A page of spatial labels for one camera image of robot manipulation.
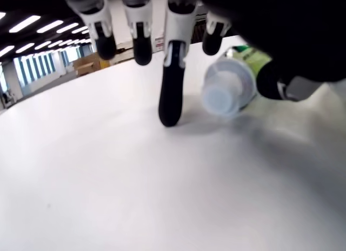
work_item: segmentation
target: ceiling light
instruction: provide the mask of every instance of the ceiling light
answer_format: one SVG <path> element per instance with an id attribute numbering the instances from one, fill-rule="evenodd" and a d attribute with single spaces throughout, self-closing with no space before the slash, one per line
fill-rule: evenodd
<path id="1" fill-rule="evenodd" d="M 62 42 L 61 44 L 59 44 L 59 46 L 61 47 L 61 46 L 65 45 L 65 44 L 67 44 L 67 43 L 70 43 L 71 41 L 72 41 L 72 39 L 69 39 L 69 40 L 67 40 L 67 41 Z"/>
<path id="2" fill-rule="evenodd" d="M 76 26 L 78 26 L 78 23 L 73 23 L 73 24 L 70 24 L 70 25 L 65 26 L 64 28 L 60 28 L 60 29 L 59 29 L 58 31 L 56 31 L 56 32 L 57 32 L 57 33 L 62 33 L 62 32 L 65 32 L 65 31 L 71 29 L 71 28 L 74 28 L 74 27 L 76 27 Z"/>
<path id="3" fill-rule="evenodd" d="M 4 12 L 0 12 L 0 19 L 3 18 L 6 15 Z"/>
<path id="4" fill-rule="evenodd" d="M 34 46 L 34 44 L 35 44 L 35 43 L 27 44 L 27 45 L 23 46 L 22 48 L 19 48 L 19 49 L 16 51 L 16 53 L 19 54 L 19 53 L 21 53 L 21 52 L 24 52 L 26 49 L 28 49 L 28 48 Z"/>
<path id="5" fill-rule="evenodd" d="M 62 40 L 59 40 L 59 41 L 57 41 L 57 42 L 55 42 L 55 43 L 53 43 L 53 44 L 50 44 L 49 46 L 48 46 L 48 48 L 52 48 L 52 47 L 54 47 L 54 46 L 56 46 L 56 45 L 58 45 L 58 44 L 60 44 L 60 43 L 62 43 L 63 41 Z"/>
<path id="6" fill-rule="evenodd" d="M 58 25 L 61 25 L 62 23 L 64 23 L 63 21 L 61 20 L 57 20 L 57 21 L 54 21 L 53 23 L 50 23 L 49 25 L 46 25 L 40 29 L 37 30 L 38 33 L 44 33 L 54 27 L 57 27 Z"/>
<path id="7" fill-rule="evenodd" d="M 76 29 L 76 30 L 72 31 L 72 34 L 75 34 L 75 33 L 81 32 L 81 31 L 83 31 L 83 30 L 85 30 L 85 29 L 88 29 L 88 27 L 87 27 L 87 26 L 84 26 L 84 27 L 82 27 L 82 28 L 78 28 L 78 29 Z"/>
<path id="8" fill-rule="evenodd" d="M 68 43 L 67 45 L 74 44 L 74 43 L 76 43 L 76 42 L 78 42 L 78 41 L 79 41 L 79 39 L 73 40 L 72 42 Z"/>
<path id="9" fill-rule="evenodd" d="M 45 47 L 46 45 L 50 44 L 51 41 L 44 42 L 43 44 L 38 45 L 35 47 L 35 50 L 41 49 L 42 47 Z"/>
<path id="10" fill-rule="evenodd" d="M 11 51 L 14 48 L 14 45 L 9 45 L 8 47 L 5 47 L 0 51 L 0 57 L 4 54 L 7 54 L 9 51 Z"/>
<path id="11" fill-rule="evenodd" d="M 26 20 L 20 22 L 18 25 L 14 26 L 10 29 L 10 33 L 16 33 L 18 31 L 21 31 L 23 28 L 26 28 L 28 25 L 32 24 L 33 22 L 39 20 L 40 16 L 31 16 L 28 17 Z"/>

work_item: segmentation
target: white tabletop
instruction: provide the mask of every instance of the white tabletop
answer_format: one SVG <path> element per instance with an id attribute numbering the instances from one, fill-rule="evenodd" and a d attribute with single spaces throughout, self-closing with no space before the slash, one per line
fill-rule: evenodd
<path id="1" fill-rule="evenodd" d="M 1 115 L 0 250 L 345 250 L 340 99 L 325 86 L 215 118 L 198 94 L 216 58 L 191 46 L 174 128 L 157 116 L 162 52 Z"/>

